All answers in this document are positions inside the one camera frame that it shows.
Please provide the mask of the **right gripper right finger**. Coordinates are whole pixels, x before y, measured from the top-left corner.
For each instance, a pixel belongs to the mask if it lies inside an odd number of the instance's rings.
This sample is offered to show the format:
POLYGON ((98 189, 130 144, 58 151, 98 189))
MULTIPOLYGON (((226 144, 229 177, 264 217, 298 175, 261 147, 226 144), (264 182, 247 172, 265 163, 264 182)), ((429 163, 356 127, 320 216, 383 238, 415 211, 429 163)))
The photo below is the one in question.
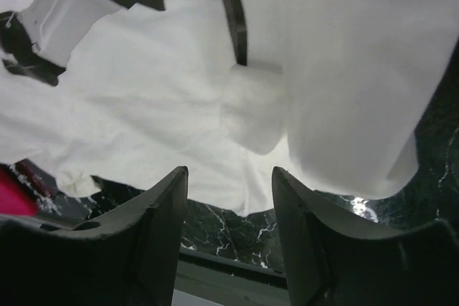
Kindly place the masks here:
POLYGON ((292 305, 458 303, 458 228, 449 221, 378 224, 280 167, 272 191, 292 305))

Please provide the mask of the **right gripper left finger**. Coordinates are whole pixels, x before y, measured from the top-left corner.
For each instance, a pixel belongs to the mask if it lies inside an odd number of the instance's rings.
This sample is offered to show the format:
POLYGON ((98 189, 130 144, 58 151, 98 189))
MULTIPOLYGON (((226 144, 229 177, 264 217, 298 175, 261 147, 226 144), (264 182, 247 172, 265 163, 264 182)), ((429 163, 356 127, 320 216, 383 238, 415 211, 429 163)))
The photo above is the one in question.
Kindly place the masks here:
POLYGON ((170 305, 188 169, 72 229, 1 225, 3 305, 170 305))

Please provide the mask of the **white printed t-shirt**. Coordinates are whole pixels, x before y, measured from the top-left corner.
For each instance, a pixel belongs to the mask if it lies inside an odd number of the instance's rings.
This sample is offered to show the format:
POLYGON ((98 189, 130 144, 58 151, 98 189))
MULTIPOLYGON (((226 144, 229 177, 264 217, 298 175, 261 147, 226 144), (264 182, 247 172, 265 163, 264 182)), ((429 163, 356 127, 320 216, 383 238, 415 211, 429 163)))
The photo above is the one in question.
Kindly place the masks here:
POLYGON ((104 16, 56 86, 1 63, 1 162, 66 196, 146 190, 176 166, 189 197, 246 216, 273 167, 309 188, 385 199, 420 162, 415 128, 458 40, 458 0, 241 0, 236 62, 222 0, 104 16))

